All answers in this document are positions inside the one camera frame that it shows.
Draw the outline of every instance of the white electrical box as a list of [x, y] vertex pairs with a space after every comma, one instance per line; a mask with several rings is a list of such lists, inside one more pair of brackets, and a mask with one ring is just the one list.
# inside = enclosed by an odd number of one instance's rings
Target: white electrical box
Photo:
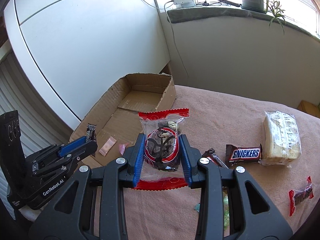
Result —
[[177, 6], [177, 8], [189, 8], [195, 6], [195, 0], [173, 0], [173, 4]]

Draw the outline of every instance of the snack package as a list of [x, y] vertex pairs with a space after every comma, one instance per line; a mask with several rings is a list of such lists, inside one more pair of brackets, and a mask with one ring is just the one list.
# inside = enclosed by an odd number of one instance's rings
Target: snack package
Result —
[[312, 182], [311, 177], [307, 178], [308, 186], [301, 190], [290, 190], [289, 191], [289, 198], [290, 198], [290, 215], [292, 216], [296, 210], [296, 205], [300, 204], [301, 202], [305, 201], [307, 198], [313, 198], [313, 191], [312, 191]]
[[216, 155], [215, 150], [213, 148], [210, 148], [209, 150], [205, 151], [202, 157], [209, 159], [209, 161], [212, 161], [213, 163], [222, 168], [228, 169], [228, 166], [226, 166], [224, 162], [218, 157], [218, 155]]
[[226, 145], [226, 165], [231, 167], [235, 164], [257, 163], [261, 160], [262, 146], [255, 148], [236, 147], [231, 144]]
[[113, 145], [117, 142], [116, 139], [114, 139], [112, 136], [106, 141], [106, 143], [101, 147], [99, 152], [103, 155], [106, 156], [108, 151], [112, 148]]
[[146, 135], [144, 162], [137, 185], [139, 189], [164, 190], [187, 185], [180, 164], [178, 140], [186, 117], [189, 117], [187, 108], [153, 113], [139, 112]]
[[[194, 210], [200, 212], [200, 203], [194, 206]], [[223, 192], [223, 228], [227, 229], [230, 223], [228, 195]]]
[[301, 144], [296, 119], [292, 114], [266, 111], [263, 122], [266, 144], [261, 164], [280, 164], [292, 167], [301, 155]]
[[97, 142], [97, 136], [96, 136], [96, 125], [95, 124], [91, 124], [89, 123], [87, 125], [87, 134], [86, 134], [86, 138], [85, 138], [85, 141], [89, 141], [89, 140], [92, 140], [92, 141], [95, 141]]

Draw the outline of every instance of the plant pot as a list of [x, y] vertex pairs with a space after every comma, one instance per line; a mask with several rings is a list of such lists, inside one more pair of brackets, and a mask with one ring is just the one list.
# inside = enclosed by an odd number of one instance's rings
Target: plant pot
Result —
[[241, 8], [260, 13], [267, 13], [265, 10], [264, 0], [242, 0]]

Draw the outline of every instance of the green leaves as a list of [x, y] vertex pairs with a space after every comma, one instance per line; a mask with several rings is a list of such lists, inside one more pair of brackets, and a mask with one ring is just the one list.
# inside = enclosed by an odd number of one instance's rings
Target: green leaves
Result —
[[281, 25], [282, 30], [283, 30], [283, 34], [284, 34], [284, 27], [283, 27], [282, 20], [284, 21], [285, 25], [287, 24], [287, 22], [284, 19], [285, 16], [284, 16], [283, 12], [285, 10], [281, 9], [280, 1], [267, 0], [266, 4], [267, 4], [266, 11], [268, 12], [268, 10], [270, 10], [273, 15], [273, 18], [269, 22], [269, 28], [270, 28], [271, 23], [273, 23], [276, 20]]
[[272, 12], [272, 15], [273, 15], [273, 18], [272, 18], [272, 19], [270, 20], [270, 22], [269, 22], [269, 28], [270, 28], [271, 23], [273, 23], [274, 20], [277, 20], [278, 23], [279, 23], [279, 24], [281, 25], [281, 27], [282, 27], [283, 35], [284, 35], [284, 27], [283, 27], [283, 24], [282, 24], [282, 22], [280, 21], [280, 19], [281, 19], [281, 18], [283, 19], [285, 25], [287, 24], [287, 22], [285, 21], [284, 15], [282, 14], [282, 12], [284, 12], [285, 10], [282, 10], [282, 9], [281, 9], [280, 1], [270, 2], [270, 3], [268, 4], [268, 8], [270, 9], [270, 11]]

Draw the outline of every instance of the white packaged food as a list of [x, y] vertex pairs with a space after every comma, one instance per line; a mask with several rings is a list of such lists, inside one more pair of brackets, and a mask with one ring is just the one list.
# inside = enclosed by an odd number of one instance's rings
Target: white packaged food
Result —
[[292, 166], [301, 155], [298, 126], [292, 114], [280, 111], [265, 111], [263, 121], [266, 144], [262, 151], [261, 164]]

